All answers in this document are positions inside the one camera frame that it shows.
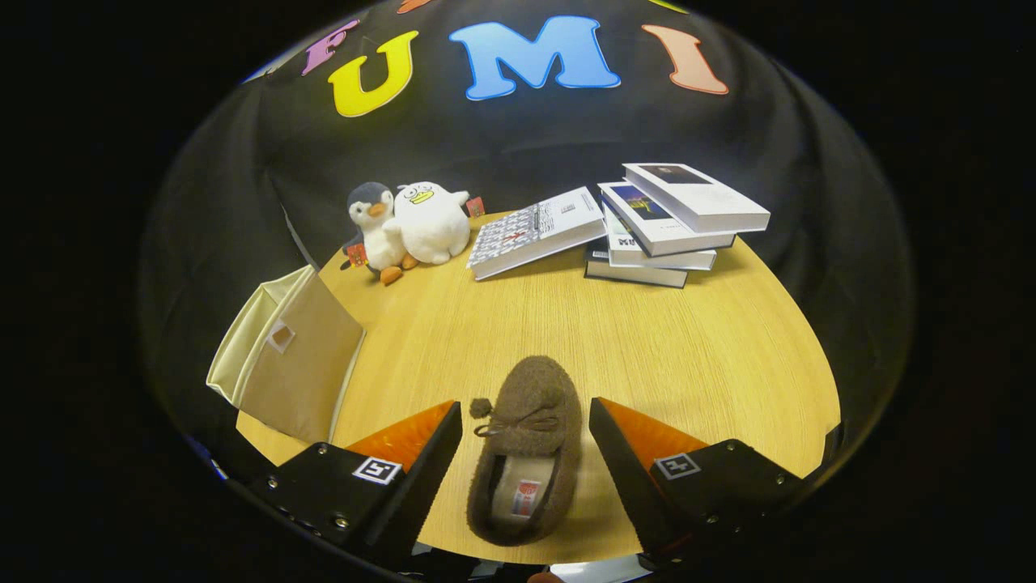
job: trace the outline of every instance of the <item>black fabric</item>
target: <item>black fabric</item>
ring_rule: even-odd
[[[909,352],[912,265],[881,170],[830,106],[729,30],[650,2],[452,0],[406,14],[397,7],[355,14],[361,24],[306,77],[304,51],[240,86],[169,174],[145,238],[142,332],[153,374],[189,429],[227,424],[203,383],[219,341],[259,282],[303,264],[282,205],[323,264],[355,233],[345,199],[368,180],[436,181],[482,196],[494,212],[618,179],[624,162],[659,161],[688,163],[771,210],[766,232],[744,239],[816,332],[838,386],[845,443],[859,443]],[[597,38],[618,87],[560,87],[555,61],[541,89],[503,67],[514,93],[465,97],[467,53],[451,32],[500,22],[535,38],[556,14],[601,23]],[[665,47],[642,24],[700,39],[729,93],[671,83]],[[376,48],[409,30],[420,34],[408,86],[371,113],[340,116],[330,72],[366,55],[363,84],[377,86],[386,66]]]
[[[236,410],[205,386],[224,333],[257,284],[305,264],[256,161],[259,95],[231,95],[169,171],[141,243],[141,353],[180,429],[230,470],[265,462],[240,442]]]

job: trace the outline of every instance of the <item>slipper label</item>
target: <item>slipper label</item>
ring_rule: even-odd
[[[533,516],[533,505],[536,504],[538,492],[540,492],[538,482],[523,479],[518,483],[518,490],[515,491],[515,499],[511,504],[511,514],[526,519]]]

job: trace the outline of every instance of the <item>blue letter m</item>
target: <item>blue letter m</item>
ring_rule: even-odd
[[[533,42],[498,22],[454,31],[450,39],[462,42],[471,61],[474,83],[467,89],[467,98],[489,99],[514,92],[517,84],[503,78],[500,62],[539,89],[547,82],[554,57],[562,59],[562,71],[554,80],[563,87],[618,85],[622,80],[608,70],[597,45],[594,31],[600,26],[584,17],[551,17]]]

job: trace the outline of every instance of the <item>wooden table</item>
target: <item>wooden table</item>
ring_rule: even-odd
[[[472,218],[478,227],[503,213]],[[585,425],[604,397],[708,443],[737,438],[805,476],[839,422],[838,395],[806,319],[776,276],[740,238],[684,289],[583,278],[583,246],[485,281],[467,251],[420,265],[388,287],[367,269],[340,270],[339,251],[320,271],[367,329],[333,442],[347,445],[454,399],[464,436],[419,541],[484,559],[581,562],[640,552],[604,460]],[[465,522],[483,440],[466,415],[474,398],[495,401],[508,372],[528,355],[559,362],[582,398],[583,462],[575,500],[550,536],[502,548]],[[308,444],[241,414],[237,428],[275,464]]]

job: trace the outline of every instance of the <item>stuffed penguin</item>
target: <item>stuffed penguin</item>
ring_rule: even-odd
[[[466,191],[448,192],[434,182],[414,182],[396,195],[396,217],[384,230],[400,233],[406,250],[426,263],[442,264],[467,245],[471,227],[460,206]]]
[[[356,236],[342,245],[343,251],[363,242],[367,253],[367,267],[381,283],[388,285],[403,274],[399,265],[410,268],[418,264],[403,246],[398,232],[388,232],[383,227],[393,218],[395,200],[392,191],[379,182],[365,182],[356,186],[348,198],[349,217],[359,227]]]

